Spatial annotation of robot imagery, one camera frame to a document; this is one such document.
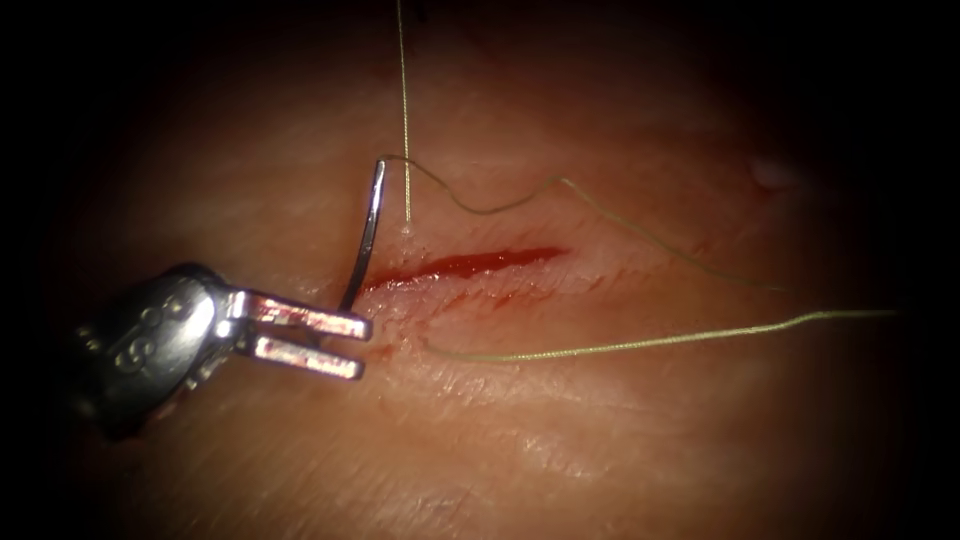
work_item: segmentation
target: blood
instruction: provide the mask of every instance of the blood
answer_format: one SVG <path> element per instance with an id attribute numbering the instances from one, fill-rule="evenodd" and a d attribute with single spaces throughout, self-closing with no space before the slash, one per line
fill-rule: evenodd
<path id="1" fill-rule="evenodd" d="M 524 266 L 538 261 L 547 261 L 569 250 L 555 247 L 525 249 L 522 251 L 496 251 L 472 255 L 453 255 L 428 262 L 411 273 L 387 271 L 371 280 L 364 287 L 371 291 L 384 285 L 396 286 L 416 281 L 425 276 L 456 276 L 469 278 L 480 272 L 493 272 L 509 266 Z"/>

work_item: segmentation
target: skin surface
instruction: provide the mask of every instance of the skin surface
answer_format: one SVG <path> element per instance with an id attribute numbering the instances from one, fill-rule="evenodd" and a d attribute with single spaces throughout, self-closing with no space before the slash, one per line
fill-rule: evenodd
<path id="1" fill-rule="evenodd" d="M 473 216 L 413 171 L 404 232 L 390 162 L 368 283 L 453 255 L 567 253 L 368 288 L 355 311 L 374 339 L 332 345 L 368 363 L 361 382 L 234 357 L 140 440 L 73 454 L 78 485 L 141 538 L 867 534 L 891 451 L 877 366 L 895 321 L 510 365 L 424 350 L 890 307 L 864 277 L 856 205 L 741 105 L 695 32 L 612 8 L 481 5 L 406 21 L 414 159 L 481 208 L 562 174 L 699 260 L 791 292 L 710 276 L 559 186 Z M 336 305 L 374 160 L 403 153 L 393 9 L 224 31 L 166 74 L 50 240 L 46 293 L 69 297 L 65 321 L 186 260 Z"/>

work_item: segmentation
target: dark background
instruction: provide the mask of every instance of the dark background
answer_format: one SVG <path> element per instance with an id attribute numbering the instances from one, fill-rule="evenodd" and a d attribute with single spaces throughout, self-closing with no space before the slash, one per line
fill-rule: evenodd
<path id="1" fill-rule="evenodd" d="M 451 2 L 406 0 L 406 16 L 429 24 L 431 4 L 437 3 Z M 385 0 L 385 9 L 390 4 Z M 22 147 L 10 153 L 8 170 L 16 172 L 5 183 L 8 212 L 16 221 L 8 235 L 17 258 L 8 260 L 22 285 L 14 291 L 23 307 L 16 316 L 29 332 L 14 340 L 22 354 L 12 372 L 18 384 L 7 440 L 24 451 L 25 465 L 13 461 L 13 469 L 15 477 L 26 475 L 18 498 L 35 532 L 39 527 L 83 536 L 76 528 L 84 521 L 83 506 L 76 494 L 60 493 L 56 475 L 48 474 L 55 468 L 46 452 L 59 439 L 45 406 L 50 370 L 37 366 L 54 365 L 43 360 L 54 353 L 43 346 L 51 336 L 44 333 L 44 306 L 34 300 L 43 287 L 36 277 L 37 248 L 46 235 L 57 234 L 51 224 L 58 202 L 108 172 L 109 161 L 94 156 L 109 155 L 138 104 L 162 93 L 159 81 L 167 70 L 226 28 L 319 9 L 338 8 L 330 2 L 93 2 L 47 4 L 8 17 L 11 35 L 19 36 L 8 50 L 17 66 L 13 86 L 22 92 L 8 104 L 18 120 L 11 126 L 18 143 L 13 148 Z M 879 279 L 910 314 L 905 320 L 914 340 L 899 366 L 907 422 L 898 493 L 887 514 L 865 519 L 887 523 L 891 538 L 926 535 L 937 513 L 927 506 L 936 494 L 926 480 L 934 473 L 929 449 L 940 424 L 928 399 L 935 378 L 927 361 L 932 351 L 921 339 L 929 320 L 920 316 L 929 307 L 922 301 L 929 286 L 922 261 L 930 256 L 918 239 L 928 237 L 921 218 L 930 213 L 931 194 L 921 164 L 929 162 L 933 132 L 922 119 L 937 103 L 922 71 L 934 53 L 919 36 L 930 32 L 936 14 L 920 6 L 821 1 L 672 2 L 653 9 L 716 43 L 718 61 L 753 89 L 751 99 L 771 122 L 793 126 L 789 135 L 797 147 L 844 171 L 836 181 L 862 196 Z M 950 352 L 956 357 L 955 349 Z"/>

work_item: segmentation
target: surgical needle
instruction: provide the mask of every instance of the surgical needle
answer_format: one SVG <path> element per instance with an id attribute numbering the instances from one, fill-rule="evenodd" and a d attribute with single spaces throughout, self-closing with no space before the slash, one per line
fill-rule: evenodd
<path id="1" fill-rule="evenodd" d="M 357 299 L 357 293 L 367 274 L 367 265 L 370 264 L 370 255 L 373 252 L 373 240 L 377 236 L 377 222 L 380 221 L 380 207 L 383 201 L 383 175 L 386 167 L 382 159 L 377 160 L 373 171 L 373 185 L 370 188 L 370 208 L 367 211 L 367 222 L 363 227 L 363 237 L 360 239 L 360 251 L 357 253 L 357 262 L 353 265 L 350 282 L 340 300 L 340 311 L 350 311 Z"/>

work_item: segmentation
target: suture thread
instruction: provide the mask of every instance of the suture thread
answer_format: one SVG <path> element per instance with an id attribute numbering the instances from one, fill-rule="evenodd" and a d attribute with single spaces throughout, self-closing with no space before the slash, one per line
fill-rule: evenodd
<path id="1" fill-rule="evenodd" d="M 410 157 L 410 130 L 409 118 L 407 114 L 407 64 L 403 58 L 403 12 L 400 9 L 400 0 L 397 0 L 397 27 L 400 31 L 400 91 L 403 96 L 403 155 L 404 159 Z M 407 215 L 407 225 L 412 223 L 413 215 L 410 205 L 410 164 L 403 165 L 403 192 L 404 192 L 404 210 Z"/>
<path id="2" fill-rule="evenodd" d="M 558 351 L 548 351 L 542 353 L 529 354 L 472 354 L 460 353 L 439 349 L 430 345 L 424 340 L 427 351 L 434 354 L 456 358 L 458 360 L 474 362 L 519 362 L 528 360 L 546 360 L 550 358 L 562 358 L 566 356 L 581 356 L 587 354 L 599 354 L 613 351 L 624 351 L 630 349 L 643 349 L 646 347 L 655 347 L 658 345 L 676 345 L 679 343 L 690 343 L 694 341 L 707 341 L 711 339 L 720 339 L 735 336 L 745 336 L 751 334 L 762 334 L 767 332 L 777 332 L 786 330 L 799 324 L 822 319 L 862 319 L 867 317 L 891 317 L 897 312 L 893 310 L 836 310 L 836 311 L 814 311 L 805 315 L 800 315 L 792 319 L 758 326 L 748 326 L 746 328 L 730 328 L 727 330 L 711 330 L 707 332 L 697 332 L 693 334 L 681 334 L 664 338 L 645 339 L 641 341 L 632 341 L 630 343 L 617 343 L 613 345 L 598 345 L 595 347 L 582 347 L 577 349 L 562 349 Z"/>
<path id="3" fill-rule="evenodd" d="M 506 210 L 511 210 L 511 209 L 517 208 L 518 206 L 522 206 L 522 205 L 527 204 L 528 202 L 532 201 L 534 198 L 537 197 L 537 195 L 539 195 L 540 193 L 546 191 L 546 189 L 549 188 L 550 186 L 552 186 L 553 184 L 557 184 L 557 183 L 563 184 L 563 185 L 569 187 L 571 190 L 573 190 L 573 192 L 577 195 L 577 197 L 579 197 L 581 200 L 583 200 L 584 202 L 586 202 L 587 204 L 589 204 L 594 210 L 596 210 L 597 212 L 599 212 L 600 215 L 602 215 L 603 217 L 605 217 L 605 218 L 607 218 L 608 220 L 616 223 L 617 225 L 620 225 L 621 227 L 627 228 L 627 229 L 629 229 L 629 230 L 631 230 L 631 231 L 633 231 L 633 232 L 636 232 L 636 233 L 640 234 L 641 236 L 643 236 L 644 238 L 646 238 L 646 239 L 649 240 L 650 242 L 653 242 L 653 243 L 654 243 L 657 247 L 659 247 L 660 249 L 666 251 L 667 253 L 669 253 L 669 254 L 671 254 L 671 255 L 673 255 L 673 256 L 681 259 L 681 260 L 683 260 L 684 262 L 687 262 L 687 263 L 689 263 L 689 264 L 691 264 L 691 265 L 699 268 L 700 270 L 703 270 L 704 272 L 706 272 L 706 273 L 708 273 L 708 274 L 710 274 L 710 275 L 712 275 L 712 276 L 714 276 L 714 277 L 718 277 L 718 278 L 721 278 L 721 279 L 726 279 L 726 280 L 728 280 L 728 281 L 732 281 L 732 282 L 735 282 L 735 283 L 740 283 L 740 284 L 742 284 L 742 285 L 747 285 L 747 286 L 750 286 L 750 287 L 758 287 L 758 288 L 761 288 L 761 289 L 768 289 L 768 290 L 771 290 L 771 291 L 778 291 L 778 292 L 787 292 L 787 291 L 789 291 L 789 289 L 787 289 L 787 288 L 785 288 L 785 287 L 781 287 L 781 286 L 779 286 L 779 285 L 773 285 L 773 284 L 770 284 L 770 283 L 764 283 L 764 282 L 762 282 L 762 281 L 757 281 L 757 280 L 753 280 L 753 279 L 749 279 L 749 278 L 744 278 L 744 277 L 740 277 L 740 276 L 735 276 L 735 275 L 733 275 L 733 274 L 727 274 L 727 273 L 725 273 L 725 272 L 722 272 L 722 271 L 720 271 L 720 270 L 717 270 L 717 269 L 715 269 L 715 268 L 713 268 L 713 267 L 710 267 L 710 266 L 708 266 L 708 265 L 706 265 L 706 264 L 704 264 L 704 263 L 702 263 L 702 262 L 694 259 L 694 258 L 691 257 L 690 255 L 687 255 L 686 253 L 680 251 L 679 249 L 677 249 L 677 248 L 675 248 L 675 247 L 667 244 L 666 242 L 664 242 L 663 240 L 661 240 L 660 238 L 658 238 L 656 235 L 654 235 L 652 232 L 648 231 L 648 230 L 645 229 L 644 227 L 642 227 L 642 226 L 640 226 L 640 225 L 637 225 L 636 223 L 631 222 L 630 220 L 628 220 L 628 219 L 620 216 L 619 214 L 616 214 L 615 212 L 613 212 L 613 211 L 611 211 L 611 210 L 607 210 L 607 209 L 604 208 L 599 202 L 597 202 L 593 197 L 587 195 L 582 189 L 580 189 L 579 186 L 577 186 L 575 183 L 573 183 L 572 180 L 570 180 L 570 179 L 568 179 L 568 178 L 565 178 L 565 177 L 563 177 L 563 176 L 551 176 L 550 178 L 547 178 L 542 184 L 540 184 L 536 189 L 534 189 L 529 195 L 527 195 L 527 196 L 525 196 L 525 197 L 522 197 L 522 198 L 520 198 L 520 199 L 518 199 L 518 200 L 516 200 L 516 201 L 513 201 L 513 202 L 511 202 L 511 203 L 507 203 L 507 204 L 504 204 L 504 205 L 502 205 L 502 206 L 496 206 L 496 207 L 493 207 L 493 208 L 477 209 L 477 208 L 473 208 L 473 207 L 471 207 L 471 206 L 468 206 L 466 203 L 464 203 L 464 202 L 462 202 L 460 199 L 458 199 L 457 196 L 453 193 L 453 190 L 450 188 L 450 186 L 449 186 L 446 182 L 444 182 L 439 176 L 437 176 L 436 174 L 430 172 L 429 170 L 426 169 L 426 167 L 424 167 L 423 165 L 420 165 L 420 164 L 417 163 L 416 161 L 414 161 L 414 160 L 412 160 L 412 159 L 409 159 L 409 158 L 406 158 L 406 157 L 403 157 L 403 156 L 397 156 L 397 155 L 394 155 L 394 154 L 384 154 L 384 155 L 380 156 L 378 159 L 384 159 L 384 160 L 399 160 L 399 161 L 403 161 L 403 162 L 404 162 L 406 165 L 408 165 L 408 166 L 409 166 L 409 165 L 413 165 L 413 166 L 416 167 L 420 172 L 422 172 L 424 175 L 426 175 L 427 178 L 433 180 L 437 185 L 439 185 L 439 186 L 447 193 L 447 195 L 450 197 L 450 199 L 453 201 L 453 203 L 456 204 L 458 207 L 460 207 L 461 210 L 463 210 L 463 211 L 465 211 L 465 212 L 468 212 L 468 213 L 470 213 L 470 214 L 478 215 L 478 216 L 489 216 L 489 215 L 491 215 L 491 214 L 497 214 L 497 213 L 500 213 L 500 212 L 504 212 L 504 211 L 506 211 Z"/>

